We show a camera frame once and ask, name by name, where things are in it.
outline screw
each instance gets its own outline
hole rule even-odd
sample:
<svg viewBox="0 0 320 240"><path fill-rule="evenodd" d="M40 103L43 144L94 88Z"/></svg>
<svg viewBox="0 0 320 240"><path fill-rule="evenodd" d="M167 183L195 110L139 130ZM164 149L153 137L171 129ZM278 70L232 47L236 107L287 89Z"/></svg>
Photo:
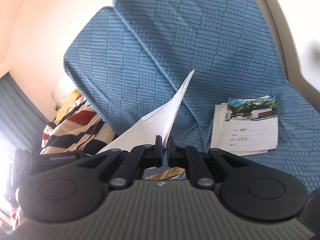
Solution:
<svg viewBox="0 0 320 240"><path fill-rule="evenodd" d="M126 182L127 181L123 178L114 178L111 180L111 185L116 186L116 187L120 187L120 186L125 185Z"/></svg>
<svg viewBox="0 0 320 240"><path fill-rule="evenodd" d="M209 178L201 178L198 180L198 184L200 186L211 186L213 184L213 180Z"/></svg>

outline blue curtain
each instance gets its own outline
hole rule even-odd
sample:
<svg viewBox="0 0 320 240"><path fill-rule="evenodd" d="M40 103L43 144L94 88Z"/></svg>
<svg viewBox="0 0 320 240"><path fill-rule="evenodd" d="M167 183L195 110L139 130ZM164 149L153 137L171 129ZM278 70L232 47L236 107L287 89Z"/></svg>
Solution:
<svg viewBox="0 0 320 240"><path fill-rule="evenodd" d="M9 73L0 78L0 134L15 148L32 152L41 144L47 123Z"/></svg>

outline striped blanket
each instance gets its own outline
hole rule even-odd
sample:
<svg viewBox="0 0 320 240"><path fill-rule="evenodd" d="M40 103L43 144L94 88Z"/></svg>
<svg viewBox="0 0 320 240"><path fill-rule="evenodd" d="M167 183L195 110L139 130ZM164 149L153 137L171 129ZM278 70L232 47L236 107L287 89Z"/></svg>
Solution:
<svg viewBox="0 0 320 240"><path fill-rule="evenodd" d="M113 129L81 94L61 120L50 122L42 135L40 154L83 150L95 155L117 138Z"/></svg>

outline beige wall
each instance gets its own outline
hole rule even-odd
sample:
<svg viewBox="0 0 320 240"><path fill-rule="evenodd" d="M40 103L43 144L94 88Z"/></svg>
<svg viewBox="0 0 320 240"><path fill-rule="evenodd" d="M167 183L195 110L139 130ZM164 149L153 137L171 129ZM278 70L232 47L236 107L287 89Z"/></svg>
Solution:
<svg viewBox="0 0 320 240"><path fill-rule="evenodd" d="M0 11L0 26L6 25L0 75L10 69L30 100L52 119L56 112L51 93L64 74L65 51L91 17L112 0L12 1L14 10ZM10 20L2 23L6 15Z"/></svg>

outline blue sky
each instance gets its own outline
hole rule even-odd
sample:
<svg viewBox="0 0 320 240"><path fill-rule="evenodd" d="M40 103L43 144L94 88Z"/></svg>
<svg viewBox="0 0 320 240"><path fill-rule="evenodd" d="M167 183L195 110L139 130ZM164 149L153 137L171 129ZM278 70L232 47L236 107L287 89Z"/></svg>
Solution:
<svg viewBox="0 0 320 240"><path fill-rule="evenodd" d="M261 98L266 98L268 100L271 100L273 98L275 98L276 96L265 96L265 97L261 97ZM242 105L243 103L245 103L246 101L252 101L252 100L256 100L257 98L252 98L252 99L235 99L235 98L228 98L228 103L232 103L233 105Z"/></svg>

